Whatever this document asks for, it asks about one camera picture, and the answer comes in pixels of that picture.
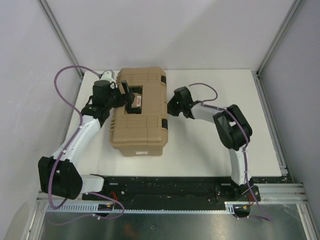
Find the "tan plastic tool box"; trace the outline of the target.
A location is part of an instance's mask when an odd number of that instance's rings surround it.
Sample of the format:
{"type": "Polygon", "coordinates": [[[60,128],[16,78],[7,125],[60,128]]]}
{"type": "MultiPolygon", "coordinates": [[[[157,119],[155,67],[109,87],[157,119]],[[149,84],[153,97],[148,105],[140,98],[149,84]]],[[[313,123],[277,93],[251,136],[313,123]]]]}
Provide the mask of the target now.
{"type": "Polygon", "coordinates": [[[167,76],[161,67],[122,68],[116,83],[127,81],[134,93],[132,107],[141,114],[128,114],[126,106],[115,108],[110,120],[109,142],[124,157],[161,156],[168,142],[167,76]]]}

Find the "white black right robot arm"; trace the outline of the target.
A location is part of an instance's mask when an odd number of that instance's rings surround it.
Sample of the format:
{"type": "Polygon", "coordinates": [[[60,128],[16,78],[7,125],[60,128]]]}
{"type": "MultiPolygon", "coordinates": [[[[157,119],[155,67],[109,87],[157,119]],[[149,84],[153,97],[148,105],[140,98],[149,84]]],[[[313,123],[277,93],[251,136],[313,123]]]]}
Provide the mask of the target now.
{"type": "Polygon", "coordinates": [[[248,184],[251,175],[248,169],[247,148],[253,130],[236,104],[227,108],[194,101],[191,92],[185,86],[174,90],[174,95],[167,104],[171,116],[183,113],[185,118],[204,120],[215,124],[222,144],[228,149],[231,163],[231,180],[236,184],[230,188],[231,196],[242,201],[249,194],[248,184]]]}

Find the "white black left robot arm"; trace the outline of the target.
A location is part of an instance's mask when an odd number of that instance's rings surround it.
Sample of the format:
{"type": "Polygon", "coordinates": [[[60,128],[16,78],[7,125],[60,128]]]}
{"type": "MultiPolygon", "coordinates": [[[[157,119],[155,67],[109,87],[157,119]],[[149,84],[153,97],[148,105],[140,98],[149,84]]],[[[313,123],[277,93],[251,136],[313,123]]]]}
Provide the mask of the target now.
{"type": "Polygon", "coordinates": [[[104,178],[94,174],[81,175],[77,165],[86,146],[109,118],[110,111],[130,105],[134,100],[135,95],[125,80],[121,81],[121,87],[114,81],[95,81],[92,95],[78,111],[79,123],[71,135],[50,157],[43,156],[38,161],[41,190],[50,197],[70,200],[89,192],[100,200],[107,199],[111,188],[104,184],[104,178]]]}

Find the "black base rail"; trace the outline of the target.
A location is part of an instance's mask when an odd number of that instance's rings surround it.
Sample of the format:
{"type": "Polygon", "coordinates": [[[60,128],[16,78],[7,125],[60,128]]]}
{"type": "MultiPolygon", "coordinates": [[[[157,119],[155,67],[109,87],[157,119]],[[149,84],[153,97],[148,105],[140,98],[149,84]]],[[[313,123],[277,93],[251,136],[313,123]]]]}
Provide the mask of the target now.
{"type": "Polygon", "coordinates": [[[230,177],[146,177],[103,176],[92,178],[102,181],[96,193],[104,196],[116,195],[120,201],[131,201],[135,197],[195,198],[215,202],[246,201],[259,197],[259,190],[249,178],[241,185],[230,177]]]}

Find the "aluminium left corner post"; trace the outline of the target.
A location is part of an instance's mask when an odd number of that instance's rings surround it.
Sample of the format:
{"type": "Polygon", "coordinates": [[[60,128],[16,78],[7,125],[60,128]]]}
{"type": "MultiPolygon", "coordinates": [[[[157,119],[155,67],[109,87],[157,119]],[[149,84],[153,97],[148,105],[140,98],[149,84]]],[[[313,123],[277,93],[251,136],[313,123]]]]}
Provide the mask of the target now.
{"type": "Polygon", "coordinates": [[[64,50],[68,60],[71,62],[72,65],[79,65],[79,62],[67,40],[63,30],[55,17],[54,12],[52,11],[49,3],[47,0],[37,0],[40,9],[42,10],[44,16],[46,17],[49,25],[51,26],[56,38],[58,39],[62,49],[64,50]]]}

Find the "aluminium corner post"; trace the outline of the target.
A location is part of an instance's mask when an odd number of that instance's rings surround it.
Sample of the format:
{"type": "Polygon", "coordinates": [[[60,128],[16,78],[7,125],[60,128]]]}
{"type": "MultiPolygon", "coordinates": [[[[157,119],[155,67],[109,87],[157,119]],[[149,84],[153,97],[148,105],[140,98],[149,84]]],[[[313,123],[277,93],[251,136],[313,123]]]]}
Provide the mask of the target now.
{"type": "Polygon", "coordinates": [[[40,9],[42,10],[44,16],[46,17],[49,25],[51,26],[56,38],[58,39],[62,49],[64,50],[68,60],[71,62],[72,65],[79,65],[79,62],[67,40],[63,30],[55,17],[54,12],[52,11],[49,3],[47,0],[37,0],[40,9]]]}
{"type": "Polygon", "coordinates": [[[304,5],[305,0],[294,0],[285,15],[279,29],[277,30],[266,54],[264,55],[259,67],[256,70],[256,75],[260,77],[265,70],[266,66],[272,59],[273,55],[275,54],[276,50],[280,46],[283,38],[286,36],[286,33],[290,29],[291,25],[293,24],[295,18],[297,17],[300,9],[304,5]]]}

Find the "aluminium frame rail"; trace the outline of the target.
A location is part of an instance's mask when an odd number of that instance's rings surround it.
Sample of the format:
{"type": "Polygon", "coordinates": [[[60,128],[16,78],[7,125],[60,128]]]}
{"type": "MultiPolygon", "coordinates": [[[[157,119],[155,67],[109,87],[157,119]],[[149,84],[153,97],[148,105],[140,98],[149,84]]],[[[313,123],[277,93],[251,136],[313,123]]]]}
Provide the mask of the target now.
{"type": "Polygon", "coordinates": [[[249,218],[252,207],[264,205],[301,205],[308,201],[302,185],[299,184],[258,184],[255,202],[248,194],[240,200],[224,200],[218,196],[134,196],[129,201],[119,201],[115,197],[97,201],[75,200],[64,203],[58,213],[84,213],[98,216],[115,214],[231,214],[238,218],[249,218]]]}

